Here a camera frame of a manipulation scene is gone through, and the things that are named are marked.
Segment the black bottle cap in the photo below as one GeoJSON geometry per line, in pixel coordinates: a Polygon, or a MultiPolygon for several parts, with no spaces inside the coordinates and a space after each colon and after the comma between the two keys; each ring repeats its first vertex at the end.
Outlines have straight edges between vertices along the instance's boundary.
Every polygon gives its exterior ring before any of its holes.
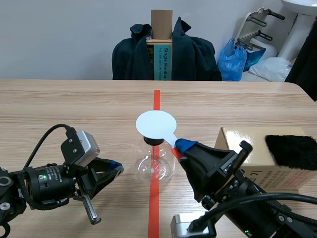
{"type": "Polygon", "coordinates": [[[145,143],[148,145],[156,146],[156,145],[161,145],[164,142],[164,139],[151,139],[143,136],[143,139],[145,143]]]}

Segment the screw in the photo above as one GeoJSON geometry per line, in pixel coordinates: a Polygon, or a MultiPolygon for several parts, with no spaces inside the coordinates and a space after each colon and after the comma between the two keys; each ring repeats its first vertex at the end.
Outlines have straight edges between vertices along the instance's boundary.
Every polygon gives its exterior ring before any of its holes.
{"type": "Polygon", "coordinates": [[[4,202],[2,204],[0,204],[0,209],[3,211],[9,210],[10,209],[10,204],[7,202],[4,202]]]}

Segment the gray floor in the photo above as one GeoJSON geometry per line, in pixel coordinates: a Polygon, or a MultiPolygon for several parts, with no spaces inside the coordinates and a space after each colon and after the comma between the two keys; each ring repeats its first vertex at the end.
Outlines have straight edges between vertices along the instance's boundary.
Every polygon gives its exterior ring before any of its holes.
{"type": "Polygon", "coordinates": [[[240,82],[270,82],[262,77],[258,77],[254,74],[247,72],[244,72],[242,74],[242,79],[240,82]]]}

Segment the blue plastic bag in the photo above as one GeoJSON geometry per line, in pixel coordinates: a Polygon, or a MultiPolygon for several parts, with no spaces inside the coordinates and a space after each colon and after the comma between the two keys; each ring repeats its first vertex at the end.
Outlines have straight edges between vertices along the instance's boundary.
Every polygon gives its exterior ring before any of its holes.
{"type": "Polygon", "coordinates": [[[219,57],[218,68],[221,72],[223,81],[240,81],[242,71],[247,61],[247,52],[241,46],[241,49],[234,48],[233,38],[222,49],[219,57]]]}

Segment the dark curtain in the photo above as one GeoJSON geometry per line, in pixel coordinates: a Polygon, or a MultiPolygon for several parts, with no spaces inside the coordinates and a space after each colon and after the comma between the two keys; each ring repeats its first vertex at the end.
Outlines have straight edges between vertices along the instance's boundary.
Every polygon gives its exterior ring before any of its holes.
{"type": "Polygon", "coordinates": [[[285,82],[299,85],[314,101],[317,100],[317,21],[285,82]]]}

